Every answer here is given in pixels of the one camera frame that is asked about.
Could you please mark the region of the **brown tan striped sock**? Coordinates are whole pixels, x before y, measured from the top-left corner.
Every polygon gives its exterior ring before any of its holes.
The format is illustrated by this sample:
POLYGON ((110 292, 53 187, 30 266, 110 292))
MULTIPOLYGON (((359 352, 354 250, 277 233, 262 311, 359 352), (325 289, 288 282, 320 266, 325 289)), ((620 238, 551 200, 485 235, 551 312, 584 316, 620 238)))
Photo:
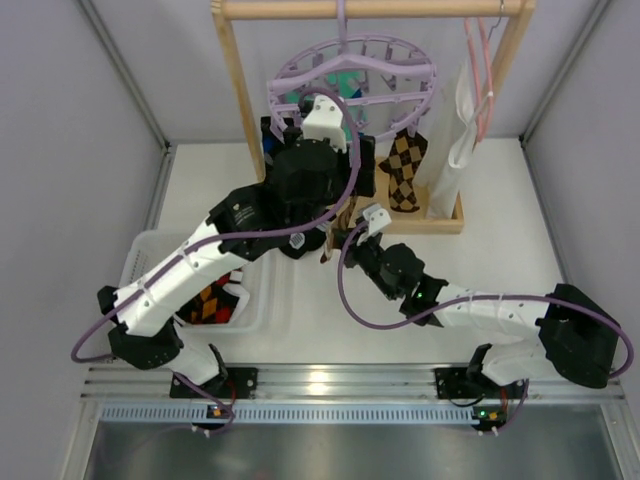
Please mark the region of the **brown tan striped sock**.
POLYGON ((320 257, 320 263, 325 264, 329 262, 335 251, 339 251, 342 248, 346 236, 350 232, 350 222, 357 206, 359 197, 351 196, 349 201, 346 202, 335 216, 330 221, 326 231, 326 239, 323 246, 322 254, 320 257))

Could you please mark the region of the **brown tan argyle sock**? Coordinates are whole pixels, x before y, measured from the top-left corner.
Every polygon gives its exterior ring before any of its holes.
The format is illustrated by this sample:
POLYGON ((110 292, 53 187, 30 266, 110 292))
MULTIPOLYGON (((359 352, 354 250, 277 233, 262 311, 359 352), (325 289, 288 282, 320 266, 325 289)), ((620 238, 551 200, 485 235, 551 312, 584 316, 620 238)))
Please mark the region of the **brown tan argyle sock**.
POLYGON ((389 155, 379 164, 381 171, 389 176, 388 198, 393 211, 419 210, 413 180, 427 148, 428 141, 423 136, 410 134, 405 128, 396 134, 389 155))

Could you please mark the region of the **purple round clip hanger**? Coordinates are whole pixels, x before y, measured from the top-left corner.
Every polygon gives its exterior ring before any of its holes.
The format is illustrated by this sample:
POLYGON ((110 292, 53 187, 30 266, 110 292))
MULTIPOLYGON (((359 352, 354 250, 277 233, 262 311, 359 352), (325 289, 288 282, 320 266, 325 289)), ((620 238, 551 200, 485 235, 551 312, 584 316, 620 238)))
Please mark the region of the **purple round clip hanger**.
POLYGON ((350 35, 346 3, 338 1, 338 37, 316 44, 286 62, 267 83, 270 131, 278 139, 299 126, 298 107, 311 100, 310 87, 332 91, 346 103, 359 132, 378 142, 413 133, 430 109, 435 63, 420 47, 384 34, 350 35))

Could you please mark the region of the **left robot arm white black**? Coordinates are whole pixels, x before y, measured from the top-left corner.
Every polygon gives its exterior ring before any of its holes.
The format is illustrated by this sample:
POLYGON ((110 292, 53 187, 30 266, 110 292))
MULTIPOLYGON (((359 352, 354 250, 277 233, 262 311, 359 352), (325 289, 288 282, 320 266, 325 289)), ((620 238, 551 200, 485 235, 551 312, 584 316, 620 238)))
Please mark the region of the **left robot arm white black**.
POLYGON ((231 191, 187 240, 137 281, 98 295, 113 356, 166 367, 215 393, 228 374, 218 349, 177 324, 178 311, 221 277, 328 222, 353 195, 375 192, 376 141, 346 136, 344 118, 308 115, 289 128, 267 178, 231 191))

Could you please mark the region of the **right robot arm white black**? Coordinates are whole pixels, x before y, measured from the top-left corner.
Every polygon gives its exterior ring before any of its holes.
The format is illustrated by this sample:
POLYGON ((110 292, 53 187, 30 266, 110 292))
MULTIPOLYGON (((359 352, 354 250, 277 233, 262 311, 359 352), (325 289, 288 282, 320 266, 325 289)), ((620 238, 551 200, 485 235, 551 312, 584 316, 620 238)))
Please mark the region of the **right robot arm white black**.
POLYGON ((356 236, 342 247, 339 268, 360 268, 411 324, 505 337, 478 346, 469 360, 474 394, 552 374, 590 389, 608 384, 621 329, 577 287, 559 283, 544 296, 482 293, 428 275, 406 244, 384 248, 380 240, 356 236))

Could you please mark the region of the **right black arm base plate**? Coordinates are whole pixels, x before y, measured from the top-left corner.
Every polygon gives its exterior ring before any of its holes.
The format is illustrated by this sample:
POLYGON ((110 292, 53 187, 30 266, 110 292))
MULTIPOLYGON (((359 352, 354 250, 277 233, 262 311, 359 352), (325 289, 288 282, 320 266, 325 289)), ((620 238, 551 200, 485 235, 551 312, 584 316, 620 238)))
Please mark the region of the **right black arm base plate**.
POLYGON ((520 399, 524 382, 518 380, 500 386, 478 372, 468 373, 464 367, 443 367, 434 370, 436 391, 442 400, 520 399))

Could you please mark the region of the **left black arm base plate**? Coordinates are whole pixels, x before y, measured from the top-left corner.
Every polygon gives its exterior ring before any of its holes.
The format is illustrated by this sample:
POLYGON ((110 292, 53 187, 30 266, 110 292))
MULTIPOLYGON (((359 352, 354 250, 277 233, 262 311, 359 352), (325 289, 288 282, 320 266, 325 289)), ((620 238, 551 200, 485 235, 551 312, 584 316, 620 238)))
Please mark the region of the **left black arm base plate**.
MULTIPOLYGON (((227 376, 218 376, 199 388, 218 399, 252 399, 255 397, 259 370, 255 367, 228 367, 227 376)), ((169 397, 174 399, 201 398, 201 395, 173 375, 169 397)))

